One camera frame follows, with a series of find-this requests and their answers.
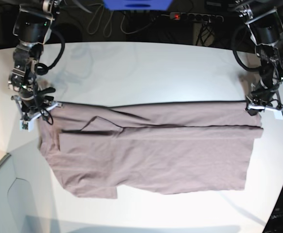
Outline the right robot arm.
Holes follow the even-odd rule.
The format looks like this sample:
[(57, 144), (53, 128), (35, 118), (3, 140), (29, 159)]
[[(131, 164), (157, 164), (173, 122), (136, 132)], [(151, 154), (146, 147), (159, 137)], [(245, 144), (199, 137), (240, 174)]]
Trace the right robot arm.
[[(64, 53), (64, 37), (53, 26), (61, 8), (63, 3), (60, 0), (35, 0), (19, 5), (13, 28), (13, 35), (18, 38), (19, 44), (13, 52), (14, 67), (8, 86), (17, 93), (12, 99), (18, 104), (21, 120), (25, 122), (40, 117), (48, 124), (53, 124), (50, 108), (55, 106), (55, 102), (50, 94), (55, 89), (40, 89), (37, 78), (53, 69)], [(60, 41), (60, 51), (52, 64), (47, 66), (40, 62), (40, 57), (52, 34)]]

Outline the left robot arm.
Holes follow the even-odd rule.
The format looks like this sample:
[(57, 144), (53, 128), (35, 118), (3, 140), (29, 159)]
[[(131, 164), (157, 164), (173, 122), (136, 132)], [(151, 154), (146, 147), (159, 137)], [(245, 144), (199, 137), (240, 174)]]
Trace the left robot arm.
[[(279, 94), (283, 83), (283, 23), (278, 14), (278, 8), (282, 6), (283, 0), (238, 0), (231, 9), (243, 18), (243, 24), (237, 27), (231, 39), (233, 55), (244, 70), (260, 75), (246, 95), (245, 111), (251, 116), (271, 111), (276, 119), (283, 119)], [(250, 33), (255, 54), (261, 61), (258, 67), (246, 66), (237, 54), (236, 36), (241, 30)]]

